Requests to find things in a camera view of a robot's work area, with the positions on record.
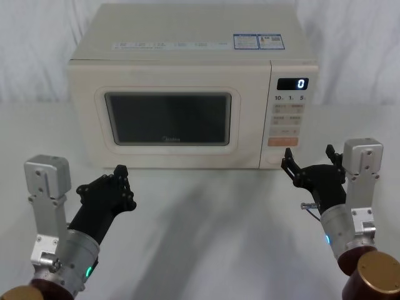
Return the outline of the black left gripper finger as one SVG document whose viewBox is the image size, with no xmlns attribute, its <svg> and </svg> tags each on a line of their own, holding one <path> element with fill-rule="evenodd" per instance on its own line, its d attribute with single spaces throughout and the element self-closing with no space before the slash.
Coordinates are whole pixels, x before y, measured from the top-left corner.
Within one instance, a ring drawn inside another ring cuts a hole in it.
<svg viewBox="0 0 400 300">
<path fill-rule="evenodd" d="M 137 203 L 134 200 L 134 193 L 131 191 L 128 169 L 124 165 L 117 166 L 117 178 L 120 189 L 120 201 L 118 204 L 119 213 L 133 211 L 137 207 Z"/>
<path fill-rule="evenodd" d="M 90 197 L 111 194 L 115 196 L 121 190 L 121 178 L 123 166 L 117 165 L 112 174 L 103 174 L 89 184 L 82 184 L 76 189 L 80 196 L 81 204 L 84 204 Z"/>
</svg>

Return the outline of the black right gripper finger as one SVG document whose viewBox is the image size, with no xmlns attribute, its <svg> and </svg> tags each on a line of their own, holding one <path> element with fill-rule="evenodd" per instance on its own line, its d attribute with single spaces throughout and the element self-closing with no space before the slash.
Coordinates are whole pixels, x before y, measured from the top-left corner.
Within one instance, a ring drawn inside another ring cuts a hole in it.
<svg viewBox="0 0 400 300">
<path fill-rule="evenodd" d="M 332 144 L 328 144 L 326 147 L 326 156 L 335 166 L 335 168 L 341 173 L 344 174 L 343 168 L 343 155 L 339 154 L 335 151 Z"/>
<path fill-rule="evenodd" d="M 286 148 L 281 161 L 281 169 L 289 176 L 294 185 L 302 185 L 302 169 L 296 164 L 290 148 Z"/>
</svg>

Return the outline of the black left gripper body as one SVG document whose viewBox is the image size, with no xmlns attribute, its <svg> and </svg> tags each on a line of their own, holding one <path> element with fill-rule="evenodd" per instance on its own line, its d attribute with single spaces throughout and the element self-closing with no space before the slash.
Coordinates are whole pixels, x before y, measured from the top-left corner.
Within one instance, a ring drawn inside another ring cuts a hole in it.
<svg viewBox="0 0 400 300">
<path fill-rule="evenodd" d="M 84 233 L 101 244 L 116 217 L 120 199 L 120 191 L 115 196 L 90 197 L 81 204 L 68 229 Z"/>
</svg>

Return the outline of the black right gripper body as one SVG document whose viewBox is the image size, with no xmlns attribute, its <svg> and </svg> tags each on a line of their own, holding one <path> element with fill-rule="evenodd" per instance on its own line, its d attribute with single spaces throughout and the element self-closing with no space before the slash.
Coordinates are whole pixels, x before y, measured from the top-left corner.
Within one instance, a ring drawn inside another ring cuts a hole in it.
<svg viewBox="0 0 400 300">
<path fill-rule="evenodd" d="M 346 192 L 344 174 L 334 165 L 319 164 L 304 168 L 294 168 L 293 184 L 309 191 L 322 215 L 328 209 L 344 204 Z"/>
</svg>

